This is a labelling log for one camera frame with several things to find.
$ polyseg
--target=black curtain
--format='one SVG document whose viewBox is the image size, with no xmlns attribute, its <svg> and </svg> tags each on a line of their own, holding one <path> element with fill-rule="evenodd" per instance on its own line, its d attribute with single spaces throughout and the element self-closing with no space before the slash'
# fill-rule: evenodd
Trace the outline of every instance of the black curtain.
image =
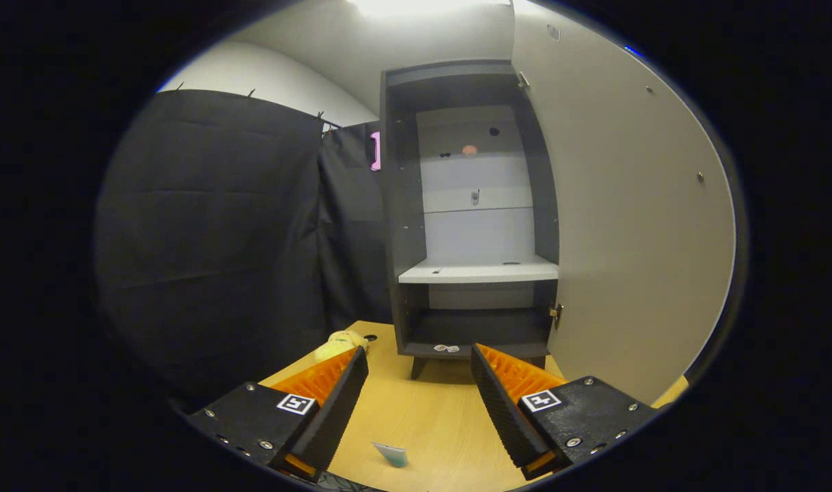
<svg viewBox="0 0 832 492">
<path fill-rule="evenodd" d="M 379 122 L 326 133 L 319 151 L 319 256 L 329 330 L 391 323 L 380 171 L 370 135 Z"/>
<path fill-rule="evenodd" d="M 156 94 L 97 205 L 101 308 L 180 396 L 209 402 L 325 341 L 315 116 L 237 94 Z"/>
</svg>

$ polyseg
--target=cabinet door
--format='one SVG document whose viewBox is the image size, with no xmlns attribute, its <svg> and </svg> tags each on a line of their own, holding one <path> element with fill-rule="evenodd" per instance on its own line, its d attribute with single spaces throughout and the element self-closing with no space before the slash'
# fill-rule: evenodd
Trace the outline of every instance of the cabinet door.
<svg viewBox="0 0 832 492">
<path fill-rule="evenodd" d="M 593 374 L 653 402 L 725 305 L 736 233 L 724 168 L 696 116 L 634 54 L 535 3 L 514 8 L 513 66 L 559 206 L 564 310 L 548 348 L 568 379 Z"/>
</svg>

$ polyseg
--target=small object on shelf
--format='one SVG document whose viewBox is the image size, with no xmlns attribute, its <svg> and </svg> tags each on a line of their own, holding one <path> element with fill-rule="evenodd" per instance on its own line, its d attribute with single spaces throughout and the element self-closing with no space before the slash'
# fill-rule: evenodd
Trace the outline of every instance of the small object on shelf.
<svg viewBox="0 0 832 492">
<path fill-rule="evenodd" d="M 373 443 L 373 446 L 376 448 L 376 451 L 379 451 L 380 454 L 385 458 L 386 461 L 391 464 L 392 467 L 406 467 L 407 465 L 407 450 L 404 448 L 392 448 L 392 446 L 386 446 L 385 444 Z"/>
<path fill-rule="evenodd" d="M 473 159 L 476 157 L 477 150 L 475 146 L 464 146 L 462 147 L 462 153 L 466 158 Z"/>
</svg>

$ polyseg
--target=yellow plush toy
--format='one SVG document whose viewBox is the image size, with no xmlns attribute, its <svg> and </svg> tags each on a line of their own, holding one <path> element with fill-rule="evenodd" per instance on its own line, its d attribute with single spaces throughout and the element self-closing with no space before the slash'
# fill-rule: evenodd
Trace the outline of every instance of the yellow plush toy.
<svg viewBox="0 0 832 492">
<path fill-rule="evenodd" d="M 363 346 L 366 351 L 367 340 L 353 330 L 334 332 L 328 337 L 328 342 L 323 343 L 313 352 L 313 358 L 316 362 L 326 361 L 354 346 Z"/>
</svg>

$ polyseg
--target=door hinge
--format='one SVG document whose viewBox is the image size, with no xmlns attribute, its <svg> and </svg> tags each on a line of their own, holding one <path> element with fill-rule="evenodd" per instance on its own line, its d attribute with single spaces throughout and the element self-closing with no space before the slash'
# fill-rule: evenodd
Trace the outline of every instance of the door hinge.
<svg viewBox="0 0 832 492">
<path fill-rule="evenodd" d="M 562 317 L 562 311 L 565 306 L 557 304 L 556 307 L 550 308 L 550 316 L 553 317 L 553 329 L 559 328 L 559 320 Z"/>
<path fill-rule="evenodd" d="M 519 87 L 522 87 L 522 88 L 531 87 L 528 84 L 528 79 L 525 78 L 525 74 L 523 74 L 522 72 L 517 72 L 516 73 L 516 78 L 519 78 Z"/>
</svg>

